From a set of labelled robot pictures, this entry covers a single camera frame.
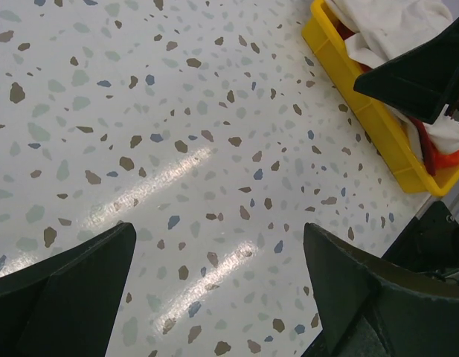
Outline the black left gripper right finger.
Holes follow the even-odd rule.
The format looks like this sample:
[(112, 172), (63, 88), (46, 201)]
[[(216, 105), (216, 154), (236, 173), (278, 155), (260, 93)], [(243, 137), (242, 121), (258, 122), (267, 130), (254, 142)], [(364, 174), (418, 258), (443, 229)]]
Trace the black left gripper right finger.
[(322, 325), (306, 356), (459, 356), (459, 286), (314, 223), (304, 226), (304, 254)]

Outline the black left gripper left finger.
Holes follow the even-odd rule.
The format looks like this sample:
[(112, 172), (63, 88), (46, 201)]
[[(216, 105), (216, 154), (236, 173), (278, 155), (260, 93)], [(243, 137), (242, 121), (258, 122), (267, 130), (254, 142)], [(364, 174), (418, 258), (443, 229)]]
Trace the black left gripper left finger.
[(0, 277), (0, 356), (104, 356), (135, 243), (124, 222)]

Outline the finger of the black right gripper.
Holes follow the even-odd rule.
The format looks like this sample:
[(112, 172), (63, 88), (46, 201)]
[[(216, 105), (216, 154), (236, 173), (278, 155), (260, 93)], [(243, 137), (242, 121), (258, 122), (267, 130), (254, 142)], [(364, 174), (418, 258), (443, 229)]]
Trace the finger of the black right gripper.
[(459, 122), (459, 17), (427, 43), (358, 78), (353, 90), (424, 123)]

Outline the cream white t shirt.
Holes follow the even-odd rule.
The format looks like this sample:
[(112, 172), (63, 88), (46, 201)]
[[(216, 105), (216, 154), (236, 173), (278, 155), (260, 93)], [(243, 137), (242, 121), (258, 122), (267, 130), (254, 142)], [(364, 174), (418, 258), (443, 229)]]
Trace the cream white t shirt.
[[(453, 23), (441, 1), (328, 1), (327, 5), (355, 33), (344, 41), (348, 57), (372, 69), (435, 38)], [(459, 150), (459, 123), (448, 116), (422, 123), (421, 129), (427, 131), (432, 149), (436, 146), (443, 154)]]

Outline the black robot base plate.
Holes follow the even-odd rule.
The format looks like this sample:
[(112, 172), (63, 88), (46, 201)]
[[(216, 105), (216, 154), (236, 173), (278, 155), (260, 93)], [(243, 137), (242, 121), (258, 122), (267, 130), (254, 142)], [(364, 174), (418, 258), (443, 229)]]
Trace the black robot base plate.
[(382, 258), (459, 286), (459, 222), (442, 201), (436, 201), (408, 223)]

